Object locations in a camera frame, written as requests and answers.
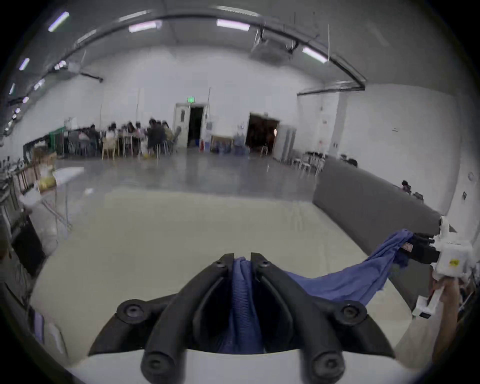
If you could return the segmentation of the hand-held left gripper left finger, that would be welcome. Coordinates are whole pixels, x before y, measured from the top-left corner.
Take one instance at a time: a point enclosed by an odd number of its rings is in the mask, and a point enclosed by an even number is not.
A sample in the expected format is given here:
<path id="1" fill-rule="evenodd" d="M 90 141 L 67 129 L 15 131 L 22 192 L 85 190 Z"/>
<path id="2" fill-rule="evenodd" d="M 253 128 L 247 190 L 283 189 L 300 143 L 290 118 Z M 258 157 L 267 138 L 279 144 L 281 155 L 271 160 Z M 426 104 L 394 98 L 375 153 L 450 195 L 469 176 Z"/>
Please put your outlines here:
<path id="1" fill-rule="evenodd" d="M 195 275 L 176 294 L 152 300 L 129 299 L 96 336 L 89 357 L 134 351 L 140 347 L 131 334 L 145 341 L 140 370 L 150 383 L 178 383 L 184 351 L 194 331 L 194 318 L 202 303 L 229 283 L 233 253 L 227 253 Z"/>

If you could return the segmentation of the person's right hand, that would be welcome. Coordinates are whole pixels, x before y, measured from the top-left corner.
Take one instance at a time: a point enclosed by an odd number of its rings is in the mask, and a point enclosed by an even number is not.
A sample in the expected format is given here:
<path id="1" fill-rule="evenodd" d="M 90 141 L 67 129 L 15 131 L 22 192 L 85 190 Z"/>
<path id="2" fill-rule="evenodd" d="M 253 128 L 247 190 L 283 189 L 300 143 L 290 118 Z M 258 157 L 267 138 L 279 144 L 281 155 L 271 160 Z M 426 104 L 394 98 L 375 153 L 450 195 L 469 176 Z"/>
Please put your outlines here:
<path id="1" fill-rule="evenodd" d="M 444 276 L 440 280 L 432 280 L 430 293 L 442 290 L 440 301 L 444 304 L 456 304 L 460 301 L 459 279 L 457 277 Z"/>

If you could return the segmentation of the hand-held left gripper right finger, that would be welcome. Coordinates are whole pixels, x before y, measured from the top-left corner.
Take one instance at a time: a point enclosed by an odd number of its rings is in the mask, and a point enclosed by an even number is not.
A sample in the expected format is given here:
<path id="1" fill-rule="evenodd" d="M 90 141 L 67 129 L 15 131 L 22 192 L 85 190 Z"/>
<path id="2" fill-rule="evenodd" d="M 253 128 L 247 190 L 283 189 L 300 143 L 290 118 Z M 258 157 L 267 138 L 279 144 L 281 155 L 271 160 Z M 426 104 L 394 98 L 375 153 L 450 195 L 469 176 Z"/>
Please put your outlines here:
<path id="1" fill-rule="evenodd" d="M 278 306 L 274 335 L 279 339 L 267 338 L 267 351 L 298 346 L 307 381 L 339 381 L 347 367 L 343 352 L 395 358 L 387 337 L 362 303 L 312 296 L 260 253 L 252 252 L 250 261 L 254 286 Z"/>

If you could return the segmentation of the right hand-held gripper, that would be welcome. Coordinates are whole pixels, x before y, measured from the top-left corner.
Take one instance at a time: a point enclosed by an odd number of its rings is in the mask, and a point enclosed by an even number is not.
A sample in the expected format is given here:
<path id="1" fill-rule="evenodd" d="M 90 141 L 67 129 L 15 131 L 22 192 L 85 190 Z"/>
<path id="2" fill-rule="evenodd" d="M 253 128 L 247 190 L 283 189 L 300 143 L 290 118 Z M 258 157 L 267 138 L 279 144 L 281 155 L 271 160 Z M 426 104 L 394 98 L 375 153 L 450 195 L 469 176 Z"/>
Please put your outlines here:
<path id="1" fill-rule="evenodd" d="M 418 263 L 431 267 L 431 277 L 440 280 L 443 277 L 469 279 L 475 266 L 473 248 L 457 232 L 450 231 L 447 217 L 439 220 L 437 235 L 414 232 L 412 241 L 400 247 L 400 253 Z"/>

